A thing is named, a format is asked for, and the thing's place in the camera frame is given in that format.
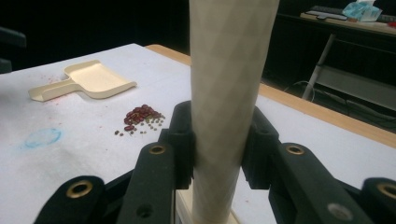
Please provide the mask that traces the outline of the grey shelf board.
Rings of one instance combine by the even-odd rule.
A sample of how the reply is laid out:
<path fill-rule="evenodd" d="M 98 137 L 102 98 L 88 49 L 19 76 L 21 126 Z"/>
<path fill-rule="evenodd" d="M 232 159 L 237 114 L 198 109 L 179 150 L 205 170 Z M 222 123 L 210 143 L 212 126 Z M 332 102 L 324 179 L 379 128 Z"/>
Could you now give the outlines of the grey shelf board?
<path fill-rule="evenodd" d="M 396 111 L 396 87 L 323 65 L 317 83 Z"/>

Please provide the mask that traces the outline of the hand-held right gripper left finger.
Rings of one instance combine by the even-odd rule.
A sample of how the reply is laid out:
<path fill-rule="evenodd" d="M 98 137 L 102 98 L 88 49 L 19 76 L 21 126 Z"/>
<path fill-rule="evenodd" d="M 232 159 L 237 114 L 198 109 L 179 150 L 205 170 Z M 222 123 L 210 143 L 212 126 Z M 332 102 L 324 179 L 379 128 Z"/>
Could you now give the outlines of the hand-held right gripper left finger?
<path fill-rule="evenodd" d="M 117 224 L 175 224 L 176 191 L 191 184 L 194 133 L 191 103 L 180 103 L 159 140 L 145 145 L 122 198 Z"/>

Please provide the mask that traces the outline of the cream cylindrical handle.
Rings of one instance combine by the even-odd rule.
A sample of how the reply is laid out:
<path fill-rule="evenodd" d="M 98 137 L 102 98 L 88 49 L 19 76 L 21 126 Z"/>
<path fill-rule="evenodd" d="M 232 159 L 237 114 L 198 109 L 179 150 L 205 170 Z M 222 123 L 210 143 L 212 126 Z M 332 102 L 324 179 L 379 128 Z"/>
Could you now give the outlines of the cream cylindrical handle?
<path fill-rule="evenodd" d="M 189 0 L 193 224 L 226 224 L 280 0 Z"/>

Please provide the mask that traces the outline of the wooden desk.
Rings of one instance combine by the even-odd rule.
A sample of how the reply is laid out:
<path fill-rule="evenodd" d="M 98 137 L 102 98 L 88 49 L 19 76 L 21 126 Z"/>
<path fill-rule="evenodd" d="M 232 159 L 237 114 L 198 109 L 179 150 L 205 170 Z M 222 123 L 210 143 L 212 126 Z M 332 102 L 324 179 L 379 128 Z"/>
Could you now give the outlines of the wooden desk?
<path fill-rule="evenodd" d="M 333 25 L 341 25 L 348 28 L 356 28 L 359 30 L 371 31 L 381 35 L 396 36 L 396 28 L 389 27 L 387 24 L 381 22 L 340 21 L 332 18 L 319 19 L 316 15 L 310 15 L 305 13 L 301 13 L 300 17 L 314 21 L 323 21 L 324 23 L 333 24 Z"/>

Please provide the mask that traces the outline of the cream dustpan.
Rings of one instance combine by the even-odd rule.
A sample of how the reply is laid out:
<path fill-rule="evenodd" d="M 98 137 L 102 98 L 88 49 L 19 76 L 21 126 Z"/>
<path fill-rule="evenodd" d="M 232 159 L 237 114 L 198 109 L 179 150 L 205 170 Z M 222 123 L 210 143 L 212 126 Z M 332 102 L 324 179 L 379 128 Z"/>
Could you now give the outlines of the cream dustpan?
<path fill-rule="evenodd" d="M 69 65 L 64 73 L 68 79 L 30 89 L 30 98 L 46 102 L 71 92 L 82 91 L 92 99 L 106 99 L 137 86 L 135 81 L 122 77 L 98 60 Z"/>

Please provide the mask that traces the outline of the white metal stand leg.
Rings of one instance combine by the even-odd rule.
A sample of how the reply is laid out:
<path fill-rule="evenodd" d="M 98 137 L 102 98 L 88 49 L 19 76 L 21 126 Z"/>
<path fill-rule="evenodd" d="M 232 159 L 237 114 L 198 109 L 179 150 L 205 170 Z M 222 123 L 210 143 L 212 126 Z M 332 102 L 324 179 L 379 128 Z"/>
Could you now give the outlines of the white metal stand leg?
<path fill-rule="evenodd" d="M 309 96 L 314 96 L 314 86 L 316 84 L 316 81 L 318 79 L 318 76 L 321 72 L 322 66 L 325 63 L 325 60 L 328 56 L 328 53 L 332 47 L 332 43 L 334 41 L 334 39 L 336 38 L 335 34 L 330 34 L 328 41 L 323 49 L 323 51 L 321 52 L 321 55 L 318 59 L 318 62 L 316 63 L 316 66 L 311 74 L 311 77 L 308 80 L 308 83 L 306 85 L 306 88 L 304 90 L 303 96 L 302 98 L 304 100 L 307 100 Z"/>

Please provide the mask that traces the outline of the pile of red and green beans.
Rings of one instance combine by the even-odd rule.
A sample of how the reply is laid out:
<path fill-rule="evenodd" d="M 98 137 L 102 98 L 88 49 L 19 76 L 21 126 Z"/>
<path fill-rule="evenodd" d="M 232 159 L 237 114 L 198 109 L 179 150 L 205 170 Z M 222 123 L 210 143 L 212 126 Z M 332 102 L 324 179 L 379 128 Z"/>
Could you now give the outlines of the pile of red and green beans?
<path fill-rule="evenodd" d="M 123 118 L 123 127 L 120 130 L 116 130 L 114 134 L 118 136 L 126 134 L 133 136 L 157 132 L 163 126 L 164 121 L 165 115 L 151 106 L 137 106 L 126 113 Z"/>

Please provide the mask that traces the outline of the blue tissue pack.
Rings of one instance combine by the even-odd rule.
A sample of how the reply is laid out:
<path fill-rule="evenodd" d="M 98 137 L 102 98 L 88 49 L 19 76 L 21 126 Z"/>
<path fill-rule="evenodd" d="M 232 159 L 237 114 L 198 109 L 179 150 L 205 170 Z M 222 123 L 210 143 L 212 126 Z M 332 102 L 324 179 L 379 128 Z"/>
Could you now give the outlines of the blue tissue pack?
<path fill-rule="evenodd" d="M 348 19 L 361 22 L 377 21 L 382 9 L 375 6 L 375 0 L 356 0 L 342 9 L 342 14 Z"/>

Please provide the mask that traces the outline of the dark chair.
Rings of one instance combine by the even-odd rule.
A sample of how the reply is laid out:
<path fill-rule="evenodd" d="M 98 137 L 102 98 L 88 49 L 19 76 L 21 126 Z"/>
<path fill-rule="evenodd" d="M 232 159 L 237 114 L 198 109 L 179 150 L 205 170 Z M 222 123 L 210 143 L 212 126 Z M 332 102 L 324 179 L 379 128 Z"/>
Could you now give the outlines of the dark chair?
<path fill-rule="evenodd" d="M 27 46 L 26 35 L 0 26 L 0 43 L 25 48 Z M 12 62 L 0 58 L 0 74 L 10 73 L 12 71 Z"/>

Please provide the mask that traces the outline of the dark keyboard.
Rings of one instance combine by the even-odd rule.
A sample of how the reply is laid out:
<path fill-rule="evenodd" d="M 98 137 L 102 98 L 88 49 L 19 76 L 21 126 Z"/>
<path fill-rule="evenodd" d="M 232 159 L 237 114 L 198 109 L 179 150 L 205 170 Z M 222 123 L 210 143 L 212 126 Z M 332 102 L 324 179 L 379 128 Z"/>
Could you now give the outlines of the dark keyboard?
<path fill-rule="evenodd" d="M 339 21 L 346 21 L 347 16 L 343 14 L 343 10 L 340 8 L 313 6 L 306 11 L 308 15 L 314 15 L 319 20 L 335 19 Z"/>

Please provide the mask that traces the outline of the white table cloth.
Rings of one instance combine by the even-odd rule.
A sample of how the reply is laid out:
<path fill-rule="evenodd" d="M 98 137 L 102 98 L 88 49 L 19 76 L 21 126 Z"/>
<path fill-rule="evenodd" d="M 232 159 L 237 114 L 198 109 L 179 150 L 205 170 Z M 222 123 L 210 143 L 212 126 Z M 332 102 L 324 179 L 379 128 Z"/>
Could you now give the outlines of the white table cloth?
<path fill-rule="evenodd" d="M 0 75 L 0 224 L 32 224 L 73 177 L 110 181 L 131 170 L 140 149 L 158 135 L 123 134 L 124 115 L 150 105 L 170 117 L 190 97 L 187 55 L 132 44 L 98 52 L 95 59 L 136 87 L 104 100 L 74 92 L 40 103 L 29 90 L 63 79 L 64 63 Z M 257 105 L 282 142 L 308 147 L 335 178 L 354 187 L 369 177 L 396 180 L 395 133 L 265 85 Z"/>

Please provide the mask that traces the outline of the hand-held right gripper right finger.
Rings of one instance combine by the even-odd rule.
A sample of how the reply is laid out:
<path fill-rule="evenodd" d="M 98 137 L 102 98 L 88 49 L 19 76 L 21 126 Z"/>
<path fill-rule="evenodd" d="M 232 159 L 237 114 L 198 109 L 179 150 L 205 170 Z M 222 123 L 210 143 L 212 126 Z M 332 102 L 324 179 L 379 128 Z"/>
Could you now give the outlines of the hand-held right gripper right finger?
<path fill-rule="evenodd" d="M 269 191 L 278 224 L 373 224 L 310 149 L 278 137 L 255 108 L 242 169 L 252 189 Z"/>

